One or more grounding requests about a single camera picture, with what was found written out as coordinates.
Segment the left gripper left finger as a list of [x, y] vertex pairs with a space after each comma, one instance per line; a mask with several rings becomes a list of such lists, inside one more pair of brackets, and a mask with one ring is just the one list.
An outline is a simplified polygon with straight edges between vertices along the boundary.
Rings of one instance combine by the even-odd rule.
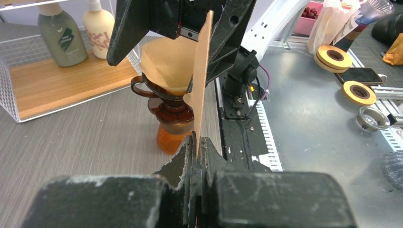
[[193, 228], [186, 137], [152, 175], [59, 176], [38, 191], [24, 228]]

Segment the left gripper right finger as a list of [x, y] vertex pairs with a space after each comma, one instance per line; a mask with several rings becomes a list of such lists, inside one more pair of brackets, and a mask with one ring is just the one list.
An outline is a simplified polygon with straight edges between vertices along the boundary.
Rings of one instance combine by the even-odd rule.
[[204, 169], [201, 228], [355, 228], [340, 184], [320, 172], [234, 169], [209, 138], [199, 140]]

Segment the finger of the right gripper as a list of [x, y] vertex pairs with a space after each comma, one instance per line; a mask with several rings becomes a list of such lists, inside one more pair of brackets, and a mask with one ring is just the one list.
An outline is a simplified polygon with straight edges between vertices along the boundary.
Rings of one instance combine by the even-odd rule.
[[199, 31], [202, 17], [214, 12], [206, 84], [230, 70], [235, 62], [255, 0], [190, 0], [189, 27]]
[[181, 0], [118, 0], [107, 62], [117, 66], [147, 35], [179, 36]]

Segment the amber brown coffee dripper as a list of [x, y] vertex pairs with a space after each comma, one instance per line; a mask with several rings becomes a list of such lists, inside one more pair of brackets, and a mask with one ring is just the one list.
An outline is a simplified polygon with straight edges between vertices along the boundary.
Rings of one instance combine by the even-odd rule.
[[149, 111], [162, 123], [187, 123], [194, 120], [193, 111], [182, 96], [174, 95], [151, 82], [145, 74], [132, 78], [131, 90], [149, 99]]

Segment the brown paper coffee filter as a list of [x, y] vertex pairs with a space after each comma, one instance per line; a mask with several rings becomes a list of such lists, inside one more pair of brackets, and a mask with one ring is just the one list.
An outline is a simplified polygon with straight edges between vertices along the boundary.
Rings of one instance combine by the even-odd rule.
[[173, 95], [184, 95], [193, 75], [197, 42], [184, 37], [158, 38], [142, 46], [140, 69]]

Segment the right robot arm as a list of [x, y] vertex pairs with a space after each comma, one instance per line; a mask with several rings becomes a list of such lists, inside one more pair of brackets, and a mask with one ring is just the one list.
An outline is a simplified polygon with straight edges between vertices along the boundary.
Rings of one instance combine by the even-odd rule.
[[107, 62], [117, 66], [148, 32], [197, 40], [208, 11], [213, 11], [206, 78], [210, 82], [233, 66], [241, 48], [256, 51], [261, 60], [272, 40], [305, 5], [306, 0], [270, 0], [262, 16], [248, 27], [257, 9], [253, 0], [119, 0]]

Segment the cream lettered bottle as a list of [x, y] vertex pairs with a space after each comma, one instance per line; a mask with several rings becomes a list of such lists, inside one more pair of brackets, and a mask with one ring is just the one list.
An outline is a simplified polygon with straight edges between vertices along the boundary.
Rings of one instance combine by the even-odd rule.
[[83, 15], [83, 24], [93, 53], [97, 58], [107, 59], [115, 18], [109, 11], [102, 9], [99, 0], [86, 2], [88, 11]]

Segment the orange glass carafe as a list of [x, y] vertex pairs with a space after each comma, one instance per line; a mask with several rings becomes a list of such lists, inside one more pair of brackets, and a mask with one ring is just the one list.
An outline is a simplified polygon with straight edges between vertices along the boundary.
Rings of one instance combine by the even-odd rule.
[[157, 143], [160, 149], [166, 154], [175, 154], [185, 136], [191, 134], [193, 123], [194, 121], [173, 124], [160, 123], [157, 131]]

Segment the grey green bottle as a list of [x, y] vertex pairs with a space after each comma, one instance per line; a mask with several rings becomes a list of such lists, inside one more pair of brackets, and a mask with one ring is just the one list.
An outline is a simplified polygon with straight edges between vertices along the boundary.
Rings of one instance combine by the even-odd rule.
[[38, 28], [52, 58], [60, 67], [71, 67], [87, 58], [87, 50], [74, 19], [59, 3], [38, 5]]

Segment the pink fruit container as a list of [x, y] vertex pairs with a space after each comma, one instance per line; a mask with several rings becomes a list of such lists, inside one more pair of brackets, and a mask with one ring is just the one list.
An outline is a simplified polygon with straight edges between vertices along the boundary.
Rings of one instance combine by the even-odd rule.
[[[319, 15], [323, 8], [323, 2], [322, 1], [310, 1], [305, 7], [308, 7], [310, 9], [315, 9], [317, 11], [317, 14]], [[300, 19], [297, 22], [296, 27], [293, 30], [293, 33], [299, 34], [299, 35], [304, 35], [304, 36], [309, 36], [315, 22], [316, 22], [316, 19], [300, 17]]]

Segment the yellow tape roll stack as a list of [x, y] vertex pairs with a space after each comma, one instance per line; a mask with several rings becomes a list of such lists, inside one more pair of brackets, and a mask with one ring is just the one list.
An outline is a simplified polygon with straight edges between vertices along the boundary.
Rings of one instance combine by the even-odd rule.
[[314, 60], [321, 68], [332, 73], [343, 73], [352, 65], [352, 59], [345, 51], [330, 45], [320, 46], [314, 54]]

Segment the white plastic bag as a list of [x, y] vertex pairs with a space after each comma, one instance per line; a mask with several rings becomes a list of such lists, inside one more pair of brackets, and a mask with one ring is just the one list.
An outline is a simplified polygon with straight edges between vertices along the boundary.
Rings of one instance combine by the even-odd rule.
[[322, 45], [347, 52], [369, 24], [392, 13], [394, 5], [389, 0], [326, 0], [309, 35], [309, 53]]

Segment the single yellow tape roll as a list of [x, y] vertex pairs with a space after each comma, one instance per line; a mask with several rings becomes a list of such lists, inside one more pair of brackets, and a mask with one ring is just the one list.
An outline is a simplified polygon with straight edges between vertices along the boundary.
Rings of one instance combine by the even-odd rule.
[[357, 81], [344, 82], [342, 91], [347, 99], [361, 106], [370, 106], [377, 101], [377, 97], [373, 90]]

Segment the black smartphone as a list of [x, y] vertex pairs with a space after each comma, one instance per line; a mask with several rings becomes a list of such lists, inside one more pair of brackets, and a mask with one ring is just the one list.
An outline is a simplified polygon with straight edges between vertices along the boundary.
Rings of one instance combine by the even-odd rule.
[[335, 73], [335, 76], [341, 84], [356, 81], [367, 86], [378, 86], [385, 82], [385, 79], [369, 67], [351, 67], [343, 73]]

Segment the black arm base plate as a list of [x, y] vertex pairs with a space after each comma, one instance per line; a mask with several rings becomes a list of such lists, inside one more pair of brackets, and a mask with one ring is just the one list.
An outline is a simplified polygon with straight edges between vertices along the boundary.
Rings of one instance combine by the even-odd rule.
[[223, 157], [236, 170], [270, 172], [259, 156], [268, 152], [257, 107], [249, 104], [248, 92], [239, 96], [224, 93], [228, 76], [216, 80], [218, 115]]

